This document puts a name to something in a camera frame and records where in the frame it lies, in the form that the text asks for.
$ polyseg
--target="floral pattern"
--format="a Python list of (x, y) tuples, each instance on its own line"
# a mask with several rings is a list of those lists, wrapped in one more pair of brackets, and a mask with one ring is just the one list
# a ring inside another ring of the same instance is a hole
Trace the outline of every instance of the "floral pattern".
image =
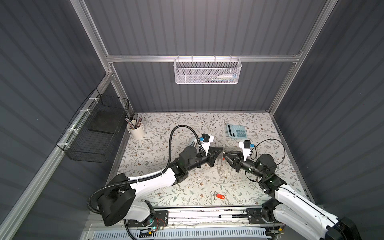
[[(224, 147), (225, 151), (241, 151), (238, 140), (228, 136), (226, 124), (243, 125), (251, 143), (275, 138), (280, 139), (268, 113), (145, 113), (143, 116), (146, 135), (143, 139), (130, 138), (118, 173), (127, 177), (144, 175), (165, 167), (168, 161), (169, 134), (179, 124), (192, 127), (198, 136), (208, 133), (215, 136), (211, 146)], [(178, 128), (172, 137), (172, 161), (186, 147), (193, 134), (186, 128)], [(277, 141), (266, 141), (257, 147), (257, 156), (268, 153), (276, 163), (283, 158), (284, 150)], [(286, 155), (276, 173), (303, 194), (292, 164)], [(245, 172), (237, 173), (226, 161), (217, 159), (214, 167), (207, 164), (189, 172), (183, 182), (150, 192), (142, 199), (153, 205), (261, 205), (270, 197), (260, 190), (257, 183), (249, 181)]]

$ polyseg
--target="white cup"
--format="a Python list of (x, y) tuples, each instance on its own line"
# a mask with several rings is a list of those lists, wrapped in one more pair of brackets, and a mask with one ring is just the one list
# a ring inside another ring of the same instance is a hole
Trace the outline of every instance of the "white cup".
[[(133, 125), (136, 124), (136, 120), (132, 120), (131, 122), (133, 123)], [(141, 122), (140, 127), (136, 128), (136, 129), (132, 129), (130, 127), (130, 125), (128, 124), (127, 129), (129, 131), (129, 133), (133, 136), (134, 139), (142, 139), (145, 135), (143, 122)]]

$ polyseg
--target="corrugated wall panel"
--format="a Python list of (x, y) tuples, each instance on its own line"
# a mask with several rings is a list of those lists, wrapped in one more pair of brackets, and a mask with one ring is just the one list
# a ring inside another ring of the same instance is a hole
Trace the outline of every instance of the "corrugated wall panel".
[(137, 112), (267, 110), (292, 63), (243, 63), (238, 84), (176, 84), (172, 63), (115, 63)]
[(384, 2), (339, 0), (275, 114), (316, 203), (384, 226)]
[[(1, 1), (0, 36), (3, 222), (105, 71), (69, 1)], [(87, 194), (109, 168), (65, 158), (14, 239), (47, 238), (49, 231), (78, 237)]]
[(110, 55), (291, 55), (325, 1), (86, 2)]

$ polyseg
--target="light blue calculator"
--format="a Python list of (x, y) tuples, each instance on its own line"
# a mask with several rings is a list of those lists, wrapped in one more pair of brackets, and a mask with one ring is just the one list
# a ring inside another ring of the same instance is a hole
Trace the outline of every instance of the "light blue calculator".
[(247, 132), (244, 126), (227, 124), (228, 135), (234, 139), (247, 140)]

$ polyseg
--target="red key tag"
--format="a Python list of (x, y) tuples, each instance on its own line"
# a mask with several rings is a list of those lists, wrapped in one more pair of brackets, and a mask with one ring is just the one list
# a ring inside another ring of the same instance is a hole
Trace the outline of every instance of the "red key tag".
[(225, 196), (224, 195), (221, 195), (221, 194), (216, 194), (216, 197), (220, 198), (220, 199), (224, 199)]

